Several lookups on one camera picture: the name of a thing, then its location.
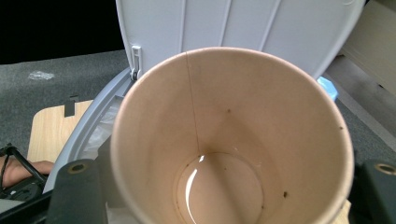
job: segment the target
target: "gray carpet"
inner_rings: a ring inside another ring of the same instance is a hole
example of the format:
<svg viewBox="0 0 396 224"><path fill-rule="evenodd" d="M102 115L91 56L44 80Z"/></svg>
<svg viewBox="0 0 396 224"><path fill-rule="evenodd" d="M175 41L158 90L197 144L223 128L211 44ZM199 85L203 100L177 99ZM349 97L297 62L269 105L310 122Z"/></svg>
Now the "gray carpet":
<svg viewBox="0 0 396 224"><path fill-rule="evenodd" d="M93 99L120 71L128 67L123 50L32 63L0 65L0 146L10 142L27 155L33 117L39 110L62 105L71 95ZM34 71L51 73L49 80L32 80ZM344 115L356 150L356 161L396 162L396 153L370 128L336 102Z"/></svg>

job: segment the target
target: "cup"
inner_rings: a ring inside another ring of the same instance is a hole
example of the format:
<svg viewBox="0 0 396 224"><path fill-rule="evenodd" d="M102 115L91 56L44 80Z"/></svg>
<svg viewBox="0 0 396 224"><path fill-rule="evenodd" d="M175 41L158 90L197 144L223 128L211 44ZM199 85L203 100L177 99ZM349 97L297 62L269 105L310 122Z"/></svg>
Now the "cup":
<svg viewBox="0 0 396 224"><path fill-rule="evenodd" d="M329 223L353 176L347 126L319 84L232 48L143 75L120 106L111 163L142 223Z"/></svg>

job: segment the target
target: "black background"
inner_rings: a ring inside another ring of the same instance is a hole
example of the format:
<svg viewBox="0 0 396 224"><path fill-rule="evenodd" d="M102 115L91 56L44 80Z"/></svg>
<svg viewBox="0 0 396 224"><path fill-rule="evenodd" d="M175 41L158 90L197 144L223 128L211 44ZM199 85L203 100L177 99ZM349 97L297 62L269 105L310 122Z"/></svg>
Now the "black background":
<svg viewBox="0 0 396 224"><path fill-rule="evenodd" d="M0 64L117 49L115 0L0 0Z"/></svg>

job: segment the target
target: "hinge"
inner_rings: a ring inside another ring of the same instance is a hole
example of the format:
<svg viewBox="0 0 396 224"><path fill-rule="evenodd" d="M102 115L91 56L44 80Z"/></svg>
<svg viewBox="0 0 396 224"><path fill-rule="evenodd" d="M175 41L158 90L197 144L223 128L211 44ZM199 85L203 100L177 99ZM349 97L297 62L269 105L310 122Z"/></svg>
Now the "hinge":
<svg viewBox="0 0 396 224"><path fill-rule="evenodd" d="M132 45L132 72L131 78L136 81L142 73L142 48L137 45Z"/></svg>

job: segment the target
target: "wooden board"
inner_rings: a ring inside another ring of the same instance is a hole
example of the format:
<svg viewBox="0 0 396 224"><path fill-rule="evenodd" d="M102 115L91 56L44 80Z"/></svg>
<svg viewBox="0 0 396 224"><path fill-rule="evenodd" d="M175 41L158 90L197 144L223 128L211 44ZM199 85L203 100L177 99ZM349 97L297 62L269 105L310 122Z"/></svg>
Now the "wooden board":
<svg viewBox="0 0 396 224"><path fill-rule="evenodd" d="M29 161L56 161L64 144L92 101L75 104L75 116L64 117L64 105L45 108L35 114L30 135Z"/></svg>

